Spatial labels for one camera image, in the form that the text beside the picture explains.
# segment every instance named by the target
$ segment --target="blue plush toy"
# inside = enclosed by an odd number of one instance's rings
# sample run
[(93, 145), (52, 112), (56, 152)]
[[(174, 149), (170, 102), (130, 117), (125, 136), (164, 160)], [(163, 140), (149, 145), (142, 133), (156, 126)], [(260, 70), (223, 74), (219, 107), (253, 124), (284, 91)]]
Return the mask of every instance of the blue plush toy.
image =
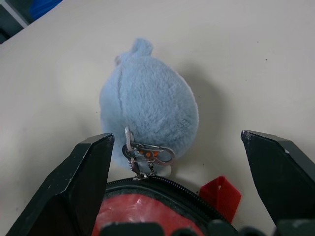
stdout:
[[(112, 157), (126, 168), (122, 152), (129, 142), (126, 127), (135, 142), (170, 148), (176, 159), (188, 150), (198, 128), (198, 107), (190, 87), (177, 72), (151, 57), (152, 49), (149, 41), (136, 39), (130, 52), (116, 58), (116, 68), (100, 94), (103, 132), (114, 133)], [(150, 172), (143, 163), (140, 168)]]

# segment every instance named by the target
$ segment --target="white table surface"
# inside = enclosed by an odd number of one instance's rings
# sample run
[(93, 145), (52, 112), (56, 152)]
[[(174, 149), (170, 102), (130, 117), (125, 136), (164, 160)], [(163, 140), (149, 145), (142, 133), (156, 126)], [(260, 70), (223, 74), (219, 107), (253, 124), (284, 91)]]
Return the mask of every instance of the white table surface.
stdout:
[[(191, 85), (196, 140), (172, 179), (197, 191), (225, 175), (242, 193), (234, 226), (270, 234), (242, 129), (315, 157), (312, 0), (65, 0), (0, 46), (0, 235), (74, 146), (99, 134), (98, 96), (136, 37)], [(114, 165), (109, 180), (131, 176)]]

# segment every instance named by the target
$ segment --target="plush toy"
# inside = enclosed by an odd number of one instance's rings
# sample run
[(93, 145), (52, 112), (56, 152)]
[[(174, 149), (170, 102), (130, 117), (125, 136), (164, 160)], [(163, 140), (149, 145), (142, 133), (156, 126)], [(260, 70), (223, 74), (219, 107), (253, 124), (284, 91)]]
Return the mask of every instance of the plush toy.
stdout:
[[(198, 107), (185, 80), (162, 61), (151, 57), (152, 44), (136, 39), (129, 52), (116, 57), (116, 68), (100, 93), (103, 132), (113, 133), (112, 158), (129, 168), (122, 148), (125, 129), (134, 142), (163, 146), (182, 157), (192, 144), (198, 128)], [(139, 163), (149, 173), (147, 163)], [(153, 162), (154, 169), (161, 166)]]

